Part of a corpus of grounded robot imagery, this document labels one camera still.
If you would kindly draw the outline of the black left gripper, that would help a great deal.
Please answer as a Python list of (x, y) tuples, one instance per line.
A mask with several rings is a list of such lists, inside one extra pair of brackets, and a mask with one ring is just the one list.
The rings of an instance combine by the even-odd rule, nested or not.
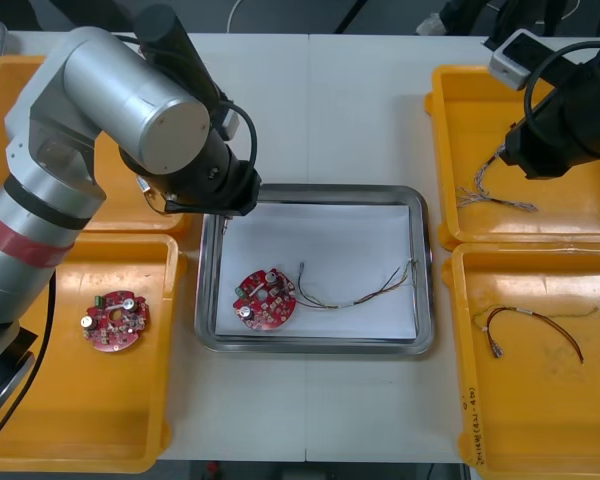
[(166, 213), (245, 216), (256, 203), (261, 178), (225, 143), (207, 143), (183, 169), (169, 175)]

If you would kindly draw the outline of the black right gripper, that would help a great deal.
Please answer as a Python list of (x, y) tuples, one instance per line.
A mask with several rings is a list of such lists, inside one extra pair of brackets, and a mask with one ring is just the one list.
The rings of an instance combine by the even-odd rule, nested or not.
[(560, 105), (542, 102), (533, 110), (538, 129), (548, 138), (541, 139), (523, 119), (506, 134), (501, 158), (508, 166), (517, 166), (527, 179), (558, 178), (586, 162), (586, 152), (574, 141), (564, 125)]

